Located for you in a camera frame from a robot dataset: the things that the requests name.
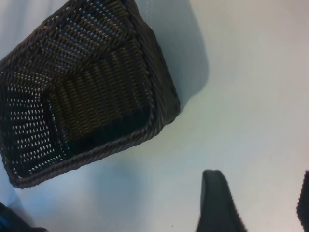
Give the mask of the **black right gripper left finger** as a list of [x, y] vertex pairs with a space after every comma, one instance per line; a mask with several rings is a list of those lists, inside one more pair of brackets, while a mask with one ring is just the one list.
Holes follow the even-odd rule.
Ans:
[[202, 174], [200, 218], [197, 232], [246, 232], [228, 182], [219, 170]]

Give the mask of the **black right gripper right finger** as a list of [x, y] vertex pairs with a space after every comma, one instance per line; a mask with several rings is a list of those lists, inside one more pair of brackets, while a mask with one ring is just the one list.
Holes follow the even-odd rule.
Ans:
[[296, 208], [298, 219], [303, 229], [309, 228], [309, 172], [306, 171]]

